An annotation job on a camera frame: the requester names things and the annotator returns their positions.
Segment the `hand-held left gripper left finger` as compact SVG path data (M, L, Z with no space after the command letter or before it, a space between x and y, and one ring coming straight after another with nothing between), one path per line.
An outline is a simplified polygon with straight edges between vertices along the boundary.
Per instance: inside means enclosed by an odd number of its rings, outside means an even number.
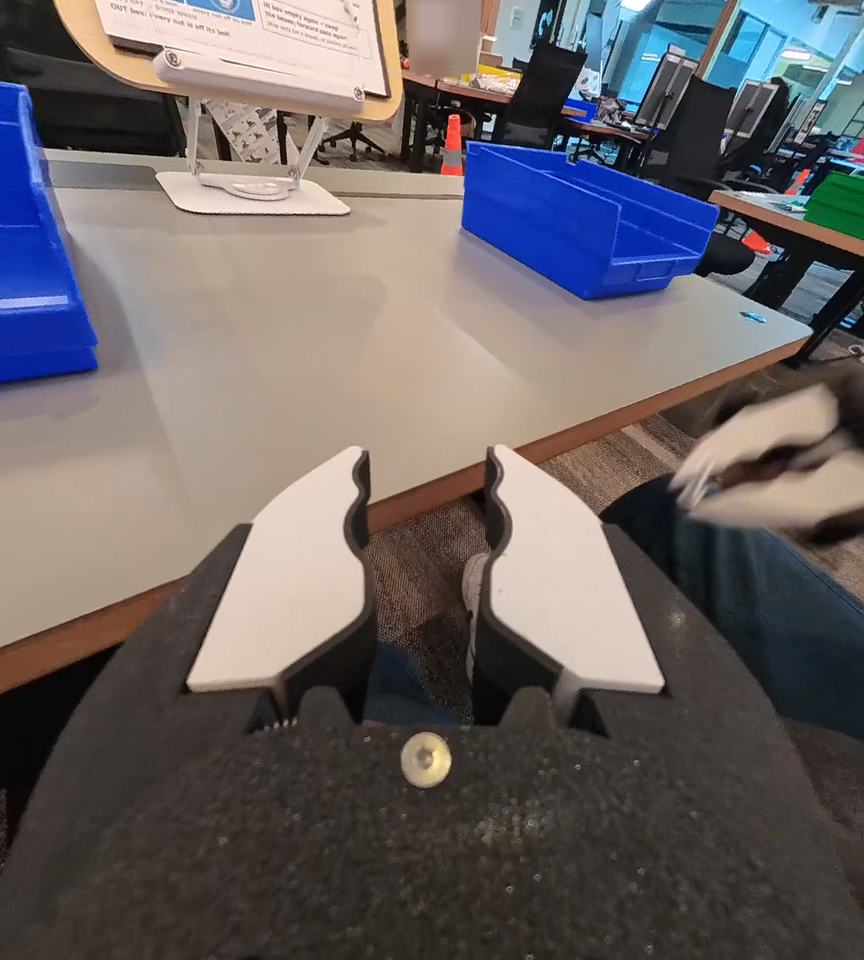
M281 718L308 690L340 690L354 714L377 648L363 555L367 450L349 446L258 511L186 678L191 693L261 690Z

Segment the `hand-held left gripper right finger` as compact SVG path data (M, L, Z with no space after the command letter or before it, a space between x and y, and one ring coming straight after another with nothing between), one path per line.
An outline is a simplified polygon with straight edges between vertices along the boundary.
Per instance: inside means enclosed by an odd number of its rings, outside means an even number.
M587 691L658 695L666 678L603 523L504 444L486 451L488 552L473 572L473 722L497 726L520 690L561 726Z

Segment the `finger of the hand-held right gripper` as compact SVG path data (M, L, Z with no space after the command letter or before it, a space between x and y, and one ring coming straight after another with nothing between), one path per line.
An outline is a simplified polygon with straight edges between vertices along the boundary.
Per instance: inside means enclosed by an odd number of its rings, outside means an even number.
M750 403L696 441L670 485L687 488L773 450L812 447L838 425L839 399L825 385Z
M814 527L864 510L864 451L845 448L813 469L788 470L768 481L713 489L704 463L678 495L692 520L735 527Z

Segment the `blue plastic bin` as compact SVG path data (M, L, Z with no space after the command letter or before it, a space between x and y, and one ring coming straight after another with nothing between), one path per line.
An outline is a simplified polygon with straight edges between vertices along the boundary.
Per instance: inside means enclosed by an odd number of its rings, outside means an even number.
M97 346L30 94L0 82L0 384L89 373Z
M583 301L692 274L718 207L565 153L472 142L462 228Z

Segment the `person's blue jeans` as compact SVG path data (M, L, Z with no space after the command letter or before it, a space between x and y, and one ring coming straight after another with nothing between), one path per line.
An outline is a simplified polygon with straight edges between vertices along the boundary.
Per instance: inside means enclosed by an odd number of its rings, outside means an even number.
M787 721L864 744L864 603L778 535L695 522L669 476L599 514L731 645Z

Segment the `green plastic bin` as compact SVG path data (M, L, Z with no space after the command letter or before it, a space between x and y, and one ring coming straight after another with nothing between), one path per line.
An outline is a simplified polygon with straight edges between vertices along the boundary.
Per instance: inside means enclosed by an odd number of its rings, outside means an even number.
M864 175L830 173L803 210L803 222L864 241Z

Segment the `wooden table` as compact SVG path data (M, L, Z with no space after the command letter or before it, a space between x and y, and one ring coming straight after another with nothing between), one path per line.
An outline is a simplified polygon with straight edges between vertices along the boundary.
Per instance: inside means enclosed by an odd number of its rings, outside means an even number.
M814 264L850 272L850 277L811 318L811 333L799 351L783 361L792 370L808 365L811 354L864 296L864 241L805 222L802 214L781 209L781 205L789 201L782 195L720 189L711 193L709 201L720 210L735 214L747 227L780 249L780 256L745 290L746 299L779 309Z

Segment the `black office chair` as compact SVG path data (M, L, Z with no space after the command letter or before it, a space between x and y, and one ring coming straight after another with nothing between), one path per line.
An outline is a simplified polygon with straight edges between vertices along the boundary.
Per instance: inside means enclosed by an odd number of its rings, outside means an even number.
M682 196L707 203L724 189L716 169L726 122L737 94L702 78L690 78L665 129L652 140L639 176ZM714 231L694 272L735 276L755 262L754 252L738 239Z
M562 109L586 64L585 50L540 42L520 82L496 118L491 143L550 150Z

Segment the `white document stand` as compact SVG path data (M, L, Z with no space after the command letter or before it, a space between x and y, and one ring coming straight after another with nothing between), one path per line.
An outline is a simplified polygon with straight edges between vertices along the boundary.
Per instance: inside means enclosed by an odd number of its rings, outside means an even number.
M304 177L322 140L327 117L357 113L364 104L361 54L340 54L338 63L324 61L307 67L253 65L227 56L165 47L152 60L159 78L171 83L257 105L261 99L294 101L318 109L297 162L286 176L216 174L205 170L198 158L199 117L190 120L191 143L186 148L186 171L158 172L155 180L180 211L203 215L267 215L339 217L349 208Z

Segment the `printed instruction sheet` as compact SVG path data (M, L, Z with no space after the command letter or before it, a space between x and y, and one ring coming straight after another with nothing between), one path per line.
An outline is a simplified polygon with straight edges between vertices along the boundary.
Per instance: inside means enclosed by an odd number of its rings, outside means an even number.
M376 2L100 1L116 46L162 81L358 105L390 97Z

